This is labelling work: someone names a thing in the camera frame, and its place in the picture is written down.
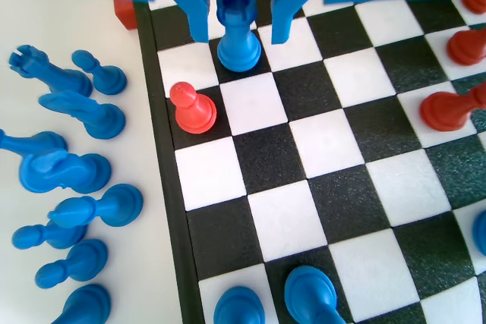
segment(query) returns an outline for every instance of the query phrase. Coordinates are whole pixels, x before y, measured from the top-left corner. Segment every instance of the captured chess piece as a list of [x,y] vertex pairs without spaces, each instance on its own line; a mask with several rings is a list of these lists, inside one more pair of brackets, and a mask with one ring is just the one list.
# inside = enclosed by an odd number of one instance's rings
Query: captured chess piece
[[174,84],[170,89],[170,100],[175,105],[175,121],[182,130],[201,134],[214,125],[216,106],[213,100],[196,93],[189,83]]
[[37,78],[45,83],[51,93],[71,90],[84,96],[90,96],[93,85],[88,76],[77,70],[63,70],[49,62],[45,52],[33,46],[23,45],[17,48],[20,55],[13,52],[8,60],[10,68],[27,79]]
[[475,109],[486,109],[486,82],[465,95],[447,92],[430,95],[420,105],[420,116],[432,129],[457,131],[464,127]]

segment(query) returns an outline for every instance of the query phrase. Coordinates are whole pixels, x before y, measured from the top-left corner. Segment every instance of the white square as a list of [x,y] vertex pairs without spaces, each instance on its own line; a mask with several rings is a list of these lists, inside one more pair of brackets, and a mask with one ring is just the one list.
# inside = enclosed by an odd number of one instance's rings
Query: white square
[[203,303],[206,324],[213,323],[214,310],[221,296],[230,288],[236,286],[244,286],[253,290],[264,306],[265,322],[279,324],[263,263],[199,281],[200,298]]
[[477,203],[463,208],[454,210],[456,214],[456,220],[459,223],[459,227],[462,231],[464,241],[468,246],[469,255],[471,256],[472,265],[476,275],[486,271],[486,256],[479,252],[472,237],[472,226],[479,214],[486,210],[486,200],[478,201]]
[[170,88],[179,81],[189,83],[196,90],[219,83],[208,43],[190,43],[159,51],[158,54],[167,98]]
[[396,93],[373,48],[326,58],[324,64],[343,107]]
[[331,244],[329,249],[355,322],[418,301],[391,229]]
[[424,34],[405,0],[376,0],[355,8],[373,46]]
[[393,227],[450,210],[446,193],[423,149],[366,166]]
[[248,195],[264,261],[327,244],[307,180]]
[[289,40],[272,45],[272,26],[258,28],[272,71],[294,68],[322,60],[314,34],[305,17],[292,21]]
[[310,17],[311,15],[327,13],[328,11],[335,11],[337,9],[351,7],[352,5],[352,2],[325,5],[324,0],[307,0],[302,5],[302,10],[306,17]]
[[425,35],[437,60],[439,60],[440,66],[442,66],[450,80],[460,79],[486,71],[486,59],[472,66],[463,66],[455,63],[447,54],[447,42],[449,42],[450,37],[460,30],[468,30],[468,27],[457,27]]
[[476,277],[422,300],[421,305],[427,324],[483,323]]
[[365,163],[342,109],[291,121],[290,129],[307,178]]
[[420,104],[431,94],[439,91],[447,91],[455,93],[453,85],[447,81],[445,83],[438,83],[429,87],[408,91],[407,93],[399,94],[398,99],[402,104],[403,110],[407,114],[410,123],[420,140],[421,145],[425,147],[435,146],[437,144],[457,140],[462,137],[469,136],[476,133],[476,128],[469,120],[465,126],[458,131],[440,132],[430,128],[426,125],[420,116]]
[[246,195],[231,137],[175,151],[187,211]]
[[271,72],[223,83],[220,88],[233,136],[287,122]]

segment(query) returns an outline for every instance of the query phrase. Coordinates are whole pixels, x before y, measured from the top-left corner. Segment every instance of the red chess piece top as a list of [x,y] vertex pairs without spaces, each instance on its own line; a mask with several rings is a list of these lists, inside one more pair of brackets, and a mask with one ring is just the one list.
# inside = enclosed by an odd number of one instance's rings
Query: red chess piece top
[[486,57],[486,28],[460,30],[449,39],[447,53],[458,64],[477,64]]
[[214,125],[216,106],[213,100],[196,93],[189,83],[174,84],[170,89],[170,100],[175,105],[175,121],[184,131],[201,134]]

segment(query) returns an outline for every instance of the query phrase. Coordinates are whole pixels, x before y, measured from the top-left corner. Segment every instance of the chess piece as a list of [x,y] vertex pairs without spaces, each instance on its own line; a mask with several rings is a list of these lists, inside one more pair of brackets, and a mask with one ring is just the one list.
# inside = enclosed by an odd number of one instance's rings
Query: chess piece
[[184,131],[201,134],[214,125],[216,106],[213,100],[196,93],[189,83],[174,84],[170,90],[170,100],[175,105],[175,121]]
[[420,116],[437,131],[457,131],[464,127],[475,109],[486,109],[486,82],[466,95],[447,92],[430,95],[420,105]]
[[93,138],[109,140],[125,128],[125,114],[113,104],[98,104],[72,91],[46,94],[39,97],[39,104],[54,112],[64,113],[84,124]]
[[84,72],[93,74],[93,85],[96,90],[106,95],[121,93],[127,86],[125,73],[116,66],[101,66],[99,61],[88,51],[78,49],[72,55],[76,66]]
[[10,68],[27,79],[37,78],[45,83],[51,93],[72,90],[84,96],[90,96],[93,85],[88,76],[77,70],[63,70],[49,62],[45,52],[33,46],[23,45],[17,48],[20,55],[13,52],[8,60]]

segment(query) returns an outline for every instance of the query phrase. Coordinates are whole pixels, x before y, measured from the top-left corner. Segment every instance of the chessboard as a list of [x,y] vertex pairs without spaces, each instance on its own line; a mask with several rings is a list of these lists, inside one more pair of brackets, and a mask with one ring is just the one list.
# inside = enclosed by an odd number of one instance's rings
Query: chessboard
[[[486,112],[438,132],[418,108],[486,80],[486,60],[446,54],[486,15],[460,0],[309,0],[271,45],[270,0],[257,0],[262,56],[235,73],[218,60],[225,29],[210,4],[209,44],[173,0],[136,5],[184,321],[213,323],[221,294],[243,285],[268,324],[292,323],[285,280],[311,265],[348,323],[483,323],[472,223],[486,209]],[[216,104],[205,134],[175,123],[179,81]]]

